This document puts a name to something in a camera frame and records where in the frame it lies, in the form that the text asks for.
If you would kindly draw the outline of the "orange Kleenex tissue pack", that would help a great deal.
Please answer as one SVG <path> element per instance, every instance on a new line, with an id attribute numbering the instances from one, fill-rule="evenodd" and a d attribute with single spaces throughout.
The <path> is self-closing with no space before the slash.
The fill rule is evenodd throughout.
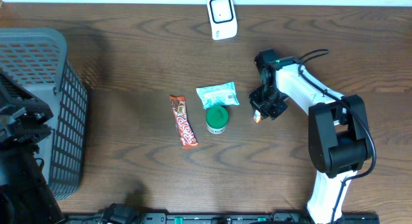
<path id="1" fill-rule="evenodd" d="M 258 110 L 255 110 L 253 119 L 256 123 L 259 123 L 259 122 L 262 121 L 263 117 L 262 117 L 261 113 Z"/>

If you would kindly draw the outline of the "teal wet wipes pack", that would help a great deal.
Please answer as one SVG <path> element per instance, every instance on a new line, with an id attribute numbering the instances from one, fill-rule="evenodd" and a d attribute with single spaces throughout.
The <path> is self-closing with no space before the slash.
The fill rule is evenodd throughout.
<path id="1" fill-rule="evenodd" d="M 234 82 L 196 88 L 196 92 L 201 100 L 203 109 L 209 109 L 214 106 L 240 105 Z"/>

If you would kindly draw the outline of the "green lid jar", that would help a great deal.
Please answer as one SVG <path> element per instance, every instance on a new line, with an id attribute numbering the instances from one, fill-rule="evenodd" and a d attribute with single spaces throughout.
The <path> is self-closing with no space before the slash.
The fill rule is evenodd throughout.
<path id="1" fill-rule="evenodd" d="M 229 113 L 222 106 L 214 106 L 206 113 L 207 130 L 215 135 L 223 133 L 229 123 Z"/>

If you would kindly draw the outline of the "red Top chocolate bar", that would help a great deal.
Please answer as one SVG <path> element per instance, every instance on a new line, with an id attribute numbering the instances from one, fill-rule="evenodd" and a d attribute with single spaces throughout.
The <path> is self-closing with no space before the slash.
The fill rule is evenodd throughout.
<path id="1" fill-rule="evenodd" d="M 171 107 L 176 122 L 176 130 L 179 134 L 183 149 L 194 149 L 199 147 L 198 140 L 192 130 L 187 117 L 187 106 L 184 96 L 170 96 Z"/>

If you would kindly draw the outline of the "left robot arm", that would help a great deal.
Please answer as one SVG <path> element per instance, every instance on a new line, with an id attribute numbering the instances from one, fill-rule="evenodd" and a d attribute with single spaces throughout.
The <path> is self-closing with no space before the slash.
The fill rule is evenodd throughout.
<path id="1" fill-rule="evenodd" d="M 34 156 L 51 134 L 49 105 L 2 72 L 1 115 L 1 223 L 64 223 Z"/>

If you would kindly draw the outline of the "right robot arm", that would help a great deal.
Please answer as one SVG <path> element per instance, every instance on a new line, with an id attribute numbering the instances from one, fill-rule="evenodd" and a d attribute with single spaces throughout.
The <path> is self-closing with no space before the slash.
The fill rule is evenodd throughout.
<path id="1" fill-rule="evenodd" d="M 250 94 L 250 104 L 262 120 L 279 117 L 288 99 L 308 115 L 308 152 L 316 177 L 303 221 L 365 223 L 360 215 L 345 216 L 342 205 L 349 184 L 375 169 L 377 151 L 363 99 L 330 89 L 306 69 L 308 61 L 329 52 L 281 58 L 273 49 L 260 51 L 254 62 L 262 85 Z"/>

